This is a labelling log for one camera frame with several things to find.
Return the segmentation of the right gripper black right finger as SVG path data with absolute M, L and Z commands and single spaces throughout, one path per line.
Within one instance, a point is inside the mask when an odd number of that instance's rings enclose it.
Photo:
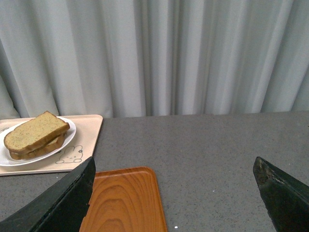
M 261 157 L 253 174 L 268 215 L 278 232 L 309 230 L 309 187 Z

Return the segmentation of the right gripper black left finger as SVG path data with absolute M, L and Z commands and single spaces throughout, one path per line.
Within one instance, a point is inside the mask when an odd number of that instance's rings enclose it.
M 2 232 L 77 232 L 89 209 L 96 166 L 93 157 L 29 204 L 1 221 Z

